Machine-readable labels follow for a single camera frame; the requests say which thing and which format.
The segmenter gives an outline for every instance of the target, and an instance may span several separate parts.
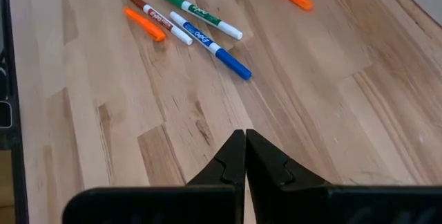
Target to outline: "butcher block countertop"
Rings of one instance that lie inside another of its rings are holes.
[[[157,43],[128,0],[10,0],[31,223],[76,193],[183,185],[235,129],[255,129],[332,183],[442,183],[442,30],[411,0],[165,0],[248,66]],[[254,223],[246,192],[245,223]]]

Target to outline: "blue marker cap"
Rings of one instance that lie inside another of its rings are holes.
[[[226,66],[228,66],[231,70],[235,71],[242,79],[250,79],[251,71],[224,49],[220,48],[217,50],[215,56],[220,59],[221,62],[224,62],[224,64],[226,64]]]

